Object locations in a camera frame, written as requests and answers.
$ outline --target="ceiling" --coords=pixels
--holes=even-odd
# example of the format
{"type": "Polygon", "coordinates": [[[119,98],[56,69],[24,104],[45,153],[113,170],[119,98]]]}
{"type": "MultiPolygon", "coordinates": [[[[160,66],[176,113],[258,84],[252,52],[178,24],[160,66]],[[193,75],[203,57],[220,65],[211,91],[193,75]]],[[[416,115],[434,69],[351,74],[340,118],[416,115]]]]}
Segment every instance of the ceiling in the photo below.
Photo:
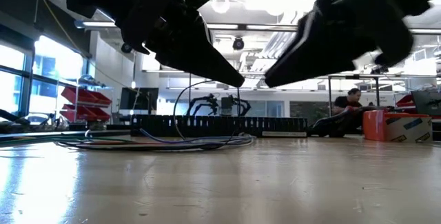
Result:
{"type": "MultiPolygon", "coordinates": [[[[84,17],[67,10],[66,0],[49,0],[75,19],[85,20],[84,17]]],[[[314,0],[213,0],[206,3],[199,9],[200,13],[208,23],[296,23],[304,12],[307,12],[314,0]]],[[[441,0],[433,0],[434,7],[422,16],[406,18],[406,22],[412,28],[441,28],[441,0]]],[[[110,19],[102,12],[93,16],[95,21],[109,21],[110,19]]],[[[101,37],[111,46],[119,51],[123,44],[121,33],[118,29],[106,29],[100,31],[101,37]]],[[[259,52],[268,49],[267,44],[272,41],[281,42],[282,34],[276,32],[249,32],[249,31],[213,31],[214,46],[218,48],[225,58],[239,66],[240,58],[247,57],[249,68],[259,58],[259,52]],[[232,43],[234,37],[242,37],[245,42],[245,49],[233,51],[232,43]]],[[[420,36],[416,39],[416,46],[436,45],[438,43],[434,36],[420,36]]],[[[369,63],[371,57],[366,55],[361,58],[361,63],[369,63]]]]}

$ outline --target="metal frame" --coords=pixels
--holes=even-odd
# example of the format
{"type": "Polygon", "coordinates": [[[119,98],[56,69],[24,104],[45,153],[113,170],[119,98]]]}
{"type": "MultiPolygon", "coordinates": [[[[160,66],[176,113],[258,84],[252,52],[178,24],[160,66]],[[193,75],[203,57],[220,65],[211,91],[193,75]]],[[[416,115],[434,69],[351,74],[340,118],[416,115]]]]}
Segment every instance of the metal frame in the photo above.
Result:
{"type": "Polygon", "coordinates": [[[347,75],[347,76],[336,76],[329,75],[328,76],[328,95],[329,95],[329,116],[332,116],[332,89],[331,89],[331,80],[332,79],[373,79],[375,81],[376,88],[376,96],[377,96],[377,106],[380,106],[380,84],[379,77],[376,75],[368,76],[368,75],[347,75]]]}

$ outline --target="blue cable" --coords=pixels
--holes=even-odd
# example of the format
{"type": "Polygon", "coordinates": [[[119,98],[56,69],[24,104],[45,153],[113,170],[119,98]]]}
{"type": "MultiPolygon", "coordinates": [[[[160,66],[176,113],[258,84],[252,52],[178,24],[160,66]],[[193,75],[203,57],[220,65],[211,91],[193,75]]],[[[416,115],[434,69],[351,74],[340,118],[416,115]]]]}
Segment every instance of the blue cable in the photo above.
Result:
{"type": "MultiPolygon", "coordinates": [[[[195,139],[185,140],[185,141],[166,141],[163,139],[156,138],[155,136],[149,134],[144,129],[140,129],[141,133],[145,136],[151,138],[154,141],[158,141],[160,143],[166,143],[166,144],[188,144],[188,143],[194,143],[195,141],[201,141],[201,140],[213,140],[213,139],[227,139],[228,145],[244,145],[252,142],[253,137],[252,136],[236,136],[236,137],[226,137],[226,136],[208,136],[208,137],[199,137],[195,139]]],[[[219,142],[207,142],[207,143],[196,143],[195,145],[214,145],[214,144],[222,144],[226,141],[219,141],[219,142]]]]}

